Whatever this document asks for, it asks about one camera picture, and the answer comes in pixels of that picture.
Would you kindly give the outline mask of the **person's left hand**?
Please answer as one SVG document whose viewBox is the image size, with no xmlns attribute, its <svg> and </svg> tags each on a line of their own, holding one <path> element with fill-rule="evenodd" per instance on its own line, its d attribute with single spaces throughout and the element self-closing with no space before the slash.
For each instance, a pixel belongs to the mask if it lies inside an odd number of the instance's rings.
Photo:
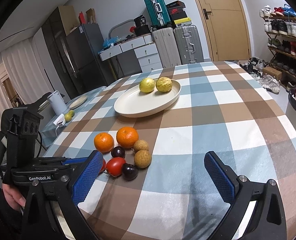
<svg viewBox="0 0 296 240">
<path fill-rule="evenodd" d="M 2 184 L 2 190 L 7 203 L 14 210 L 20 211 L 21 208 L 25 207 L 26 199 L 17 188 L 8 184 Z"/>
</svg>

